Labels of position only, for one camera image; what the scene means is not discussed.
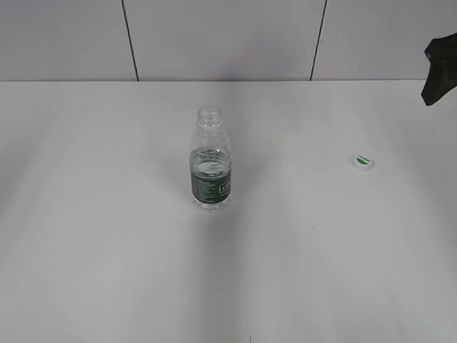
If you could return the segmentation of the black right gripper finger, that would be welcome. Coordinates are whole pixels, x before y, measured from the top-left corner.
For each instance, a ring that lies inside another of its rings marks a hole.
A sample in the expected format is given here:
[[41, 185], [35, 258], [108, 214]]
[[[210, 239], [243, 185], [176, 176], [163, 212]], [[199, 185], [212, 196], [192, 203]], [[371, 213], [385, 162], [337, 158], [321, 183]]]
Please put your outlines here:
[[429, 61], [429, 71], [421, 97], [426, 106], [432, 106], [456, 88], [457, 34], [432, 39], [424, 54]]

